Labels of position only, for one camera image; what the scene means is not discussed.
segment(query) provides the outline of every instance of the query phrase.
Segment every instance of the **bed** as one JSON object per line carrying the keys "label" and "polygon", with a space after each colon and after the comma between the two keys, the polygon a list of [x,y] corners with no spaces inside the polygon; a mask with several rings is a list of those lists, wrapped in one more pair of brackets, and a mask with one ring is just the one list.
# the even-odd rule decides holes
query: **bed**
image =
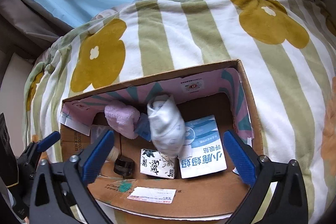
{"label": "bed", "polygon": [[[106,43],[111,33],[119,46]],[[335,43],[335,25],[320,0],[136,0],[118,5],[58,39],[37,59],[24,87],[23,140],[29,143],[34,134],[43,138],[58,130],[67,97],[237,58],[258,110],[264,154],[278,162],[299,161],[310,223],[316,223],[336,193]],[[104,81],[95,78],[104,71],[99,65],[106,64],[99,58],[103,51],[113,55]],[[98,61],[96,70],[88,69],[92,60]],[[61,160],[60,145],[48,156]],[[165,223],[104,209],[115,223]]]}

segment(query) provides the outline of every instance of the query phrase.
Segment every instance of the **bolt head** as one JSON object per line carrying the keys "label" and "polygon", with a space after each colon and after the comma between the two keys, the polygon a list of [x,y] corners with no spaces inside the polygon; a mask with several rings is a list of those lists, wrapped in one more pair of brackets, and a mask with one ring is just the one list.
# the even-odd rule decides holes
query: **bolt head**
{"label": "bolt head", "polygon": [[293,166],[298,166],[299,163],[296,160],[291,160],[291,165]]}
{"label": "bolt head", "polygon": [[40,165],[46,165],[47,162],[48,162],[48,161],[47,161],[46,159],[43,159],[43,160],[41,160]]}
{"label": "bolt head", "polygon": [[265,156],[265,155],[261,155],[259,158],[260,158],[261,162],[269,161],[269,158],[267,156]]}
{"label": "bolt head", "polygon": [[72,155],[69,160],[71,162],[77,162],[79,160],[79,157],[77,155]]}

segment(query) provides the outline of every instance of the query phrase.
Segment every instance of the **blue and white package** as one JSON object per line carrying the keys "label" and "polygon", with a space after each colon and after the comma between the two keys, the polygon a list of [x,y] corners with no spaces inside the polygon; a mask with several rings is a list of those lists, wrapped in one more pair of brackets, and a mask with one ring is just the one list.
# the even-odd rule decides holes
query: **blue and white package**
{"label": "blue and white package", "polygon": [[146,114],[144,113],[140,114],[140,118],[134,132],[138,134],[140,137],[144,138],[145,140],[149,142],[151,141],[151,129],[149,125],[148,116]]}
{"label": "blue and white package", "polygon": [[223,146],[214,115],[186,122],[185,130],[187,143],[185,142],[184,147],[191,146],[192,156],[179,159],[182,178],[197,177],[226,169]]}

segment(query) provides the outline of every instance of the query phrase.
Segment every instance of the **pink cloth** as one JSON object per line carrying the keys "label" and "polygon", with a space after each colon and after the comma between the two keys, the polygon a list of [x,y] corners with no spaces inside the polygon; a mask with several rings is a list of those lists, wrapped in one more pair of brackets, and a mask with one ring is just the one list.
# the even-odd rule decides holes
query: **pink cloth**
{"label": "pink cloth", "polygon": [[105,107],[105,117],[110,127],[129,139],[135,139],[135,125],[140,118],[140,112],[133,106],[127,106],[120,101],[112,101]]}

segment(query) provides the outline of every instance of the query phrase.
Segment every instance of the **white sock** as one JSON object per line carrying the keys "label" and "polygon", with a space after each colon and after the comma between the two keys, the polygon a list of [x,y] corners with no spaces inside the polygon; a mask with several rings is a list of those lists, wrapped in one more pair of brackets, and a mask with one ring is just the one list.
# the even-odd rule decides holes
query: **white sock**
{"label": "white sock", "polygon": [[185,138],[184,120],[172,95],[159,95],[147,104],[152,142],[156,149],[176,157]]}

